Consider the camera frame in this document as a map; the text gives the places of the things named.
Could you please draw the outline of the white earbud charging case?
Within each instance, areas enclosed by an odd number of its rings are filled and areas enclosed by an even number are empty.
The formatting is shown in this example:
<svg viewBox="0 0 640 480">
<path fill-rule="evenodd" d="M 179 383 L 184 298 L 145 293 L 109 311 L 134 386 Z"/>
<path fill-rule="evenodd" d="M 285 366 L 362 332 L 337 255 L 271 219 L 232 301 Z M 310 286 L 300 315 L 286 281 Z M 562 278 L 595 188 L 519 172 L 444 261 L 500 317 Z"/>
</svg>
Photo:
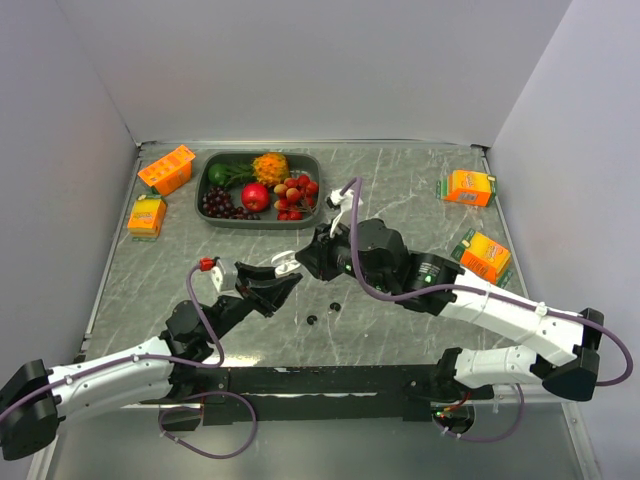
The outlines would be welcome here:
<svg viewBox="0 0 640 480">
<path fill-rule="evenodd" d="M 274 268 L 276 278 L 292 274 L 301 268 L 300 262 L 295 257 L 293 250 L 283 251 L 271 258 L 271 266 Z"/>
</svg>

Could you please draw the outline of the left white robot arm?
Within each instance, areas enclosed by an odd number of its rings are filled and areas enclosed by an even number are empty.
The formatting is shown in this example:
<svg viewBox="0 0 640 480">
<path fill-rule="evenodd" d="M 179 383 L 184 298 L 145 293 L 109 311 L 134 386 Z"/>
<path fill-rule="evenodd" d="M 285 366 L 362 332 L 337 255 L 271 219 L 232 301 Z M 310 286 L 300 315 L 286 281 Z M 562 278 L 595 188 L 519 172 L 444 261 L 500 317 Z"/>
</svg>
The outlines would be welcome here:
<svg viewBox="0 0 640 480">
<path fill-rule="evenodd" d="M 188 300 L 159 335 L 88 362 L 25 363 L 1 389 L 3 459 L 30 456 L 61 427 L 120 407 L 202 398 L 197 377 L 224 365 L 222 337 L 252 312 L 273 316 L 301 281 L 300 267 L 291 253 L 270 267 L 202 258 L 187 273 Z"/>
</svg>

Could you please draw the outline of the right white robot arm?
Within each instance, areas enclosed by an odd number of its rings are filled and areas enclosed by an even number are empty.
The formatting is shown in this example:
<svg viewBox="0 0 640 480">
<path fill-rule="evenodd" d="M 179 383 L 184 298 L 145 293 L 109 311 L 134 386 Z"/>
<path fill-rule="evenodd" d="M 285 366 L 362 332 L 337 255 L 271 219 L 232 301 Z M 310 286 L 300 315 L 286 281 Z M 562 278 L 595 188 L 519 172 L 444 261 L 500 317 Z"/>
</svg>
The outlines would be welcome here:
<svg viewBox="0 0 640 480">
<path fill-rule="evenodd" d="M 444 257 L 409 250 L 380 219 L 359 223 L 355 240 L 346 227 L 321 224 L 295 258 L 318 280 L 361 278 L 375 298 L 390 295 L 407 310 L 467 322 L 513 341 L 501 349 L 447 350 L 436 383 L 448 398 L 498 384 L 541 385 L 577 402 L 593 397 L 604 324 L 598 310 L 558 311 L 510 293 Z"/>
</svg>

